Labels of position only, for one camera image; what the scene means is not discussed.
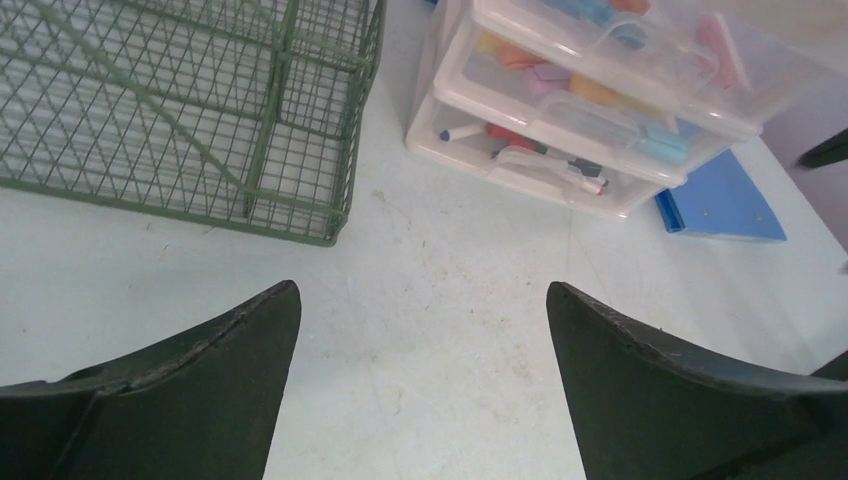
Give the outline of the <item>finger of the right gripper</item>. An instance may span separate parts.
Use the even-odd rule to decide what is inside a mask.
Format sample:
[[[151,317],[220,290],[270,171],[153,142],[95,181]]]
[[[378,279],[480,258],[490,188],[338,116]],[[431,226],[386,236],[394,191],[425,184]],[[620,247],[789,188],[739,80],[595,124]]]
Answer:
[[[802,154],[797,165],[803,169],[818,169],[846,161],[848,158],[848,129],[845,129]]]

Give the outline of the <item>clear blue tip highlighter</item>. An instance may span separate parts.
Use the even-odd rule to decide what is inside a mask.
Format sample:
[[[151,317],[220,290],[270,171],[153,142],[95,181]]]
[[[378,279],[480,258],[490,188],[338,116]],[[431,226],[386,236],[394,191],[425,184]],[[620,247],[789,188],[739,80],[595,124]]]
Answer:
[[[689,154],[686,138],[655,124],[641,126],[640,139],[635,147],[647,156],[672,164],[685,162]]]

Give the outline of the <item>white plastic drawer organizer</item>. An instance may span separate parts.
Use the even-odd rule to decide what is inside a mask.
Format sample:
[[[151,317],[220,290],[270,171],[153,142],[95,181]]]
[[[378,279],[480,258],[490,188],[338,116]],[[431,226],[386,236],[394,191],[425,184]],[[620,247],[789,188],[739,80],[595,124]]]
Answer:
[[[407,147],[551,203],[626,217],[826,73],[721,1],[442,1]]]

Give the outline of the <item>blue folder at right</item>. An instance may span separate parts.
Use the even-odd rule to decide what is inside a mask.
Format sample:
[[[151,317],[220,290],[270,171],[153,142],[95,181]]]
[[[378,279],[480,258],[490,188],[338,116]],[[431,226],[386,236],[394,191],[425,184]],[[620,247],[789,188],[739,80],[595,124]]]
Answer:
[[[787,240],[773,209],[731,150],[692,171],[683,185],[659,192],[655,202],[670,234],[759,243]]]

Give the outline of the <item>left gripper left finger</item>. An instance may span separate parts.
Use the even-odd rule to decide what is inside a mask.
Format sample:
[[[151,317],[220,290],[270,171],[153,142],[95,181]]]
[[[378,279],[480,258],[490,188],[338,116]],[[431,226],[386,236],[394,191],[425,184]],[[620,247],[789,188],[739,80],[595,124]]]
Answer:
[[[55,381],[1,390],[5,479],[260,479],[301,320],[280,282]]]

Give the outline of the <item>yellow orange highlighter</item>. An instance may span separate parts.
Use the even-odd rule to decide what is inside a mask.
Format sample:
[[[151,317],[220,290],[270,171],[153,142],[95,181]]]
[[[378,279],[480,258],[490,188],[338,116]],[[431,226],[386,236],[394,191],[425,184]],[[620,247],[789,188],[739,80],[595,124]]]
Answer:
[[[676,120],[672,115],[641,100],[611,89],[587,76],[573,73],[568,90],[572,94],[597,105],[626,112],[636,112],[655,120],[660,125],[672,131],[678,131]]]

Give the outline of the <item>purple pink highlighter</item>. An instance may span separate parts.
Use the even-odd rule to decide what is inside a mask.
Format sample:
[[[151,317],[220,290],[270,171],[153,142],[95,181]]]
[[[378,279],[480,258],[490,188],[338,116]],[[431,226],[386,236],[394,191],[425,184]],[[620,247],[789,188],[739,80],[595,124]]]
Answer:
[[[535,96],[567,90],[571,76],[570,70],[551,63],[537,64],[524,70],[528,91]]]

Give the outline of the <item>black cap marker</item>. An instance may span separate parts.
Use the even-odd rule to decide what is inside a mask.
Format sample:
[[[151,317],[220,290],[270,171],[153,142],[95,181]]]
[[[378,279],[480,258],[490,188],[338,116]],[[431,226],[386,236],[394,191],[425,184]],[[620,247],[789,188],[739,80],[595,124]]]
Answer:
[[[601,187],[606,187],[609,184],[609,181],[602,172],[603,167],[599,164],[581,157],[565,154],[555,149],[550,149],[546,146],[538,147],[537,152],[546,158],[544,168],[551,172],[557,174],[564,174],[566,172],[580,174]]]

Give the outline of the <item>blue cap whiteboard marker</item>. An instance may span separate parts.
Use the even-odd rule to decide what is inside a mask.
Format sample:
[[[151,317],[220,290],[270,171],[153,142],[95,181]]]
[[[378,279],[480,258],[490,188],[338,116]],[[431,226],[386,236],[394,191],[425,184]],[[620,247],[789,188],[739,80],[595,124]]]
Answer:
[[[457,141],[461,139],[465,139],[468,137],[480,135],[486,132],[486,122],[474,122],[458,127],[453,127],[449,129],[442,130],[438,134],[438,138],[442,142],[451,142]]]

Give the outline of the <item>light blue highlighter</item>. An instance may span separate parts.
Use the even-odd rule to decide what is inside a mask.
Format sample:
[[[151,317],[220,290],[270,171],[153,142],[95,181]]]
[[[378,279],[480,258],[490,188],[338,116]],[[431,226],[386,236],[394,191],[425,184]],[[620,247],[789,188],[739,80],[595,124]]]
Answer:
[[[605,26],[618,14],[607,0],[543,0],[548,7],[578,20]]]

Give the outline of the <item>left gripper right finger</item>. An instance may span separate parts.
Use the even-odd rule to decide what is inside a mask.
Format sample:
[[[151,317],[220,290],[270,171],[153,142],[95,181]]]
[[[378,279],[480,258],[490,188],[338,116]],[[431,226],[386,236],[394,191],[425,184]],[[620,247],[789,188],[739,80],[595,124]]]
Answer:
[[[847,358],[808,375],[708,350],[565,282],[546,308],[590,479],[843,479]]]

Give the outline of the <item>red cap marker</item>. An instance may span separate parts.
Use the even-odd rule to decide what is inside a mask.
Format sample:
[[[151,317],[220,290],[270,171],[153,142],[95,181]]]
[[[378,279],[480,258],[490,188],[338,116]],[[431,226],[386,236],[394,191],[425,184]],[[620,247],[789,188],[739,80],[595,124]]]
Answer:
[[[590,195],[602,196],[605,193],[603,184],[596,179],[587,178],[582,175],[570,175],[566,178],[566,180],[575,188]]]
[[[485,133],[495,139],[506,140],[508,146],[516,146],[530,151],[536,151],[535,143],[521,134],[503,128],[493,123],[487,123]]]

